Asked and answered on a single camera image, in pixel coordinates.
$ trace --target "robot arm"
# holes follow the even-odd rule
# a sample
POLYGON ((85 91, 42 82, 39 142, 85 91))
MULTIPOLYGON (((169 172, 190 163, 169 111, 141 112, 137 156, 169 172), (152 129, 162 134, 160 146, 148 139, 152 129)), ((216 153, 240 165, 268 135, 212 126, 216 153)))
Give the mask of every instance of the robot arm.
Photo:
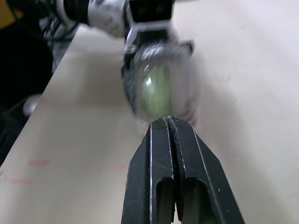
POLYGON ((63 22, 87 24, 124 37, 124 0, 8 0, 9 5, 41 19, 55 14, 63 22))

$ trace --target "black cable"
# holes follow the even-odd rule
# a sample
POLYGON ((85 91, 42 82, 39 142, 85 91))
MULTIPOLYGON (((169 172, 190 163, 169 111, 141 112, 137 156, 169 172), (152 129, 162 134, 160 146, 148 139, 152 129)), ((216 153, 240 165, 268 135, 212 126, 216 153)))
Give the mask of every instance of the black cable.
POLYGON ((23 23, 19 17, 16 14, 16 11, 14 9, 14 7, 11 5, 10 1, 7 1, 7 5, 10 8, 11 13, 14 16, 15 22, 24 29, 25 32, 29 33, 31 36, 37 38, 38 40, 40 40, 41 42, 44 42, 44 37, 43 35, 41 35, 38 32, 33 31, 31 28, 29 28, 25 23, 23 23))

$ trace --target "clear sphere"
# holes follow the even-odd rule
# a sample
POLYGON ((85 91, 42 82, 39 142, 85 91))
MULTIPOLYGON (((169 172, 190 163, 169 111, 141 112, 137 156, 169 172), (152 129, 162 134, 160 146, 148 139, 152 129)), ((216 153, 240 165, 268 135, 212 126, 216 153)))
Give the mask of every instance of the clear sphere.
POLYGON ((157 43, 141 47, 131 67, 139 119, 151 123, 172 115, 193 122, 199 103, 199 81, 187 46, 157 43))

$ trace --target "yellow object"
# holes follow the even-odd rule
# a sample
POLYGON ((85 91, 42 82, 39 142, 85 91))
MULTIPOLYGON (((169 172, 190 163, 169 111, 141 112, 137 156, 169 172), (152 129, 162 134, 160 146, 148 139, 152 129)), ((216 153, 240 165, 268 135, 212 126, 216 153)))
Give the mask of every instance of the yellow object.
MULTIPOLYGON (((7 0, 0 0, 0 30, 12 25, 15 22, 15 17, 11 12, 7 0)), ((24 13, 16 11, 18 18, 22 18, 24 13)))

